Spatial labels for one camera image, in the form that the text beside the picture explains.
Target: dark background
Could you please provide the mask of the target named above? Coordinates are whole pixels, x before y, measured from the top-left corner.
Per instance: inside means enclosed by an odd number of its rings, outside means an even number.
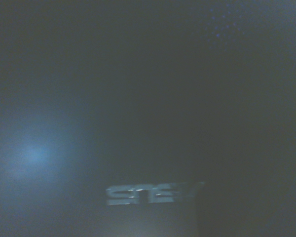
[[[0,1],[0,236],[196,181],[201,236],[296,236],[296,1]]]

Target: dark surface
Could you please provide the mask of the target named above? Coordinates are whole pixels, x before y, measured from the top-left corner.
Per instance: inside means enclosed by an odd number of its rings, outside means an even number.
[[[0,3],[0,236],[191,181],[201,236],[296,236],[296,1],[226,4]]]

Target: logo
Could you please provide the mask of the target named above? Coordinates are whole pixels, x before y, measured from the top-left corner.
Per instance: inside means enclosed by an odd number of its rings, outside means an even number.
[[[148,203],[187,201],[194,198],[204,185],[205,182],[110,186],[106,189],[107,204],[140,204],[141,191],[148,193]]]

